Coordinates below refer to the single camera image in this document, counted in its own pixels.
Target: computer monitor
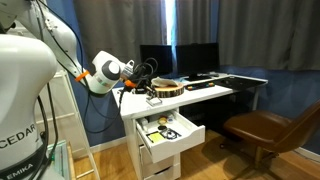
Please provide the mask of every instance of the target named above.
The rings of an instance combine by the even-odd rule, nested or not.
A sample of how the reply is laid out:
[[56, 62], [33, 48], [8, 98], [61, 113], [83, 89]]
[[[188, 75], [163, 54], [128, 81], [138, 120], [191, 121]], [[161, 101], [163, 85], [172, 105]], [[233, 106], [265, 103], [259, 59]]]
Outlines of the computer monitor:
[[[149, 58], [154, 58], [158, 63], [158, 68], [150, 76], [155, 78], [158, 76], [168, 75], [173, 71], [172, 51], [170, 45], [140, 45], [141, 62], [149, 63], [152, 68], [156, 69], [156, 63]], [[151, 73], [151, 69], [146, 69], [146, 74]]]
[[199, 75], [218, 71], [220, 67], [218, 43], [177, 45], [177, 71], [179, 76], [189, 76], [188, 81], [209, 79]]

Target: gray curtain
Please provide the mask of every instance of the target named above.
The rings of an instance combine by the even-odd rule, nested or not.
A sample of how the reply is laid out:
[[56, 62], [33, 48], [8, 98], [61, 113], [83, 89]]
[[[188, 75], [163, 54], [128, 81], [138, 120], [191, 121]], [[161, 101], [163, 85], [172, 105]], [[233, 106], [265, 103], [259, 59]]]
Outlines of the gray curtain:
[[74, 0], [87, 61], [106, 51], [140, 63], [140, 44], [165, 44], [164, 0]]
[[213, 0], [176, 0], [177, 44], [208, 43], [216, 34], [212, 22]]
[[221, 64], [320, 69], [319, 9], [317, 0], [220, 1]]

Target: brown chair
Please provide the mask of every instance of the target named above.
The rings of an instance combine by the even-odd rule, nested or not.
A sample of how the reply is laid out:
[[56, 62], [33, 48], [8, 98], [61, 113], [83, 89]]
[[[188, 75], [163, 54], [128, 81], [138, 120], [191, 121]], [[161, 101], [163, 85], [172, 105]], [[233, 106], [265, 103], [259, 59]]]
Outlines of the brown chair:
[[[259, 168], [262, 162], [276, 157], [278, 153], [288, 152], [304, 145], [319, 128], [319, 124], [320, 100], [308, 107], [296, 119], [260, 110], [231, 117], [224, 124], [224, 128], [257, 146], [254, 163], [234, 179]], [[270, 153], [262, 157], [265, 150]]]

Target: wooden floor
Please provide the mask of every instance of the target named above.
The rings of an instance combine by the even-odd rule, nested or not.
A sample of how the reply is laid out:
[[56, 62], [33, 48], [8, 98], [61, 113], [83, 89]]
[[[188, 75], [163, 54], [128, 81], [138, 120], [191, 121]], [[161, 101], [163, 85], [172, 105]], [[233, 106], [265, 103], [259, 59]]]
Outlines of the wooden floor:
[[[220, 149], [220, 144], [232, 147]], [[223, 136], [206, 131], [206, 141], [181, 153], [180, 180], [227, 180], [234, 177], [250, 162], [254, 147], [243, 142], [234, 143]], [[94, 154], [102, 180], [136, 180], [127, 145], [122, 144]], [[91, 169], [87, 158], [75, 160], [76, 175]], [[295, 152], [283, 153], [267, 164], [282, 179], [320, 180], [320, 164], [307, 160]], [[95, 179], [94, 174], [80, 178]], [[273, 179], [267, 172], [252, 171], [245, 179]]]

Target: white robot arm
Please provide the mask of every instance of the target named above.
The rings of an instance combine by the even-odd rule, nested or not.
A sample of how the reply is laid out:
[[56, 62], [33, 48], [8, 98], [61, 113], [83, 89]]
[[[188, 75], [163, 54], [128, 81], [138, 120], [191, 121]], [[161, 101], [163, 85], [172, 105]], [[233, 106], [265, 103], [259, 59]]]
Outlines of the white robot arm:
[[[4, 34], [14, 20], [43, 42]], [[96, 95], [108, 93], [120, 79], [140, 76], [132, 72], [132, 60], [124, 64], [103, 51], [93, 60], [96, 73], [91, 76], [77, 60], [76, 45], [71, 29], [37, 1], [0, 0], [0, 179], [29, 178], [41, 163], [37, 159], [44, 146], [34, 105], [57, 62]]]

